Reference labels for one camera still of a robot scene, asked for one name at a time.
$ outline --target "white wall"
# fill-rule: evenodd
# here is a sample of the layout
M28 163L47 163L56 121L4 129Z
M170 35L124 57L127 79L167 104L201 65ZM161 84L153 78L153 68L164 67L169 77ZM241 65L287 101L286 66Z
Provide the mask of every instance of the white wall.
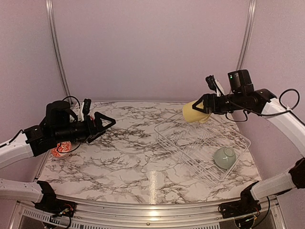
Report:
M0 142L39 124L47 103L64 97L51 43L45 2L0 0ZM0 177L32 181L41 158L0 170ZM0 200L0 228L14 201Z
M72 95L189 101L236 69L249 1L54 0Z
M258 1L255 25L244 68L256 89L267 88L280 95L287 88L301 94L295 113L305 120L305 1ZM291 92L283 101L296 102ZM250 148L263 178L274 176L301 158L293 144L272 124L254 114L238 124L251 139ZM295 190L279 198L289 229L305 228L305 191Z

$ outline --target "yellow cup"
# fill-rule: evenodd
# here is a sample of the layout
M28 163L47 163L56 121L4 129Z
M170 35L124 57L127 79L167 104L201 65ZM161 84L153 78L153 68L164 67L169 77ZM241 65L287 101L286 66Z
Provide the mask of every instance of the yellow cup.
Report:
M188 104L183 106L183 109L182 109L183 117L188 123L193 123L193 122L198 122L198 121L200 123L205 123L206 121L208 121L211 114L205 114L200 111L194 110L192 108L192 105L196 101L197 100L189 102ZM198 104L197 107L203 109L203 103Z

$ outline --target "gray-green cup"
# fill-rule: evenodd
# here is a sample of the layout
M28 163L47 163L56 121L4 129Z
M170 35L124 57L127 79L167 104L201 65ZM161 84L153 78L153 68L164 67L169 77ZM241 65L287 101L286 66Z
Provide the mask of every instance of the gray-green cup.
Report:
M214 153L214 161L220 168L229 169L236 161L236 154L231 147L223 147Z

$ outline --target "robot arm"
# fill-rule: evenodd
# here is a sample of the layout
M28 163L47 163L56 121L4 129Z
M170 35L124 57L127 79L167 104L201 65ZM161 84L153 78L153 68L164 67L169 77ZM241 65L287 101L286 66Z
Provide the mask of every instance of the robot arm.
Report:
M60 142L92 142L116 122L99 112L94 119L89 116L91 100L85 99L78 116L66 101L55 101L47 105L46 116L39 125L21 130L11 140L0 144L0 169L17 161L41 155ZM73 215L75 203L56 198L48 182L23 183L0 179L0 198L27 200L35 208L59 214L69 206Z
M221 95L204 94L194 103L193 109L219 115L245 110L263 116L292 141L303 158L293 168L251 184L241 192L240 201L221 204L220 212L224 218L252 213L255 208L260 210L259 200L267 196L280 195L295 187L305 188L305 124L289 108L282 106L270 91L255 91L247 70L228 73L228 76L232 94L224 95L211 75L206 78L209 88L217 89ZM203 103L203 109L197 107L199 103Z

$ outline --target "white dish rack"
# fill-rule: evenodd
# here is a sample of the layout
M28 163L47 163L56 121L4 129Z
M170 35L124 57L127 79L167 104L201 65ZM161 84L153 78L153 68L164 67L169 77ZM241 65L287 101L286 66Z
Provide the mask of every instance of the white dish rack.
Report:
M220 121L221 116L212 115L204 124L187 123L180 111L154 128L158 143L211 187L228 178L251 144L249 139ZM232 147L236 153L236 161L230 169L222 169L214 162L213 155L221 147Z

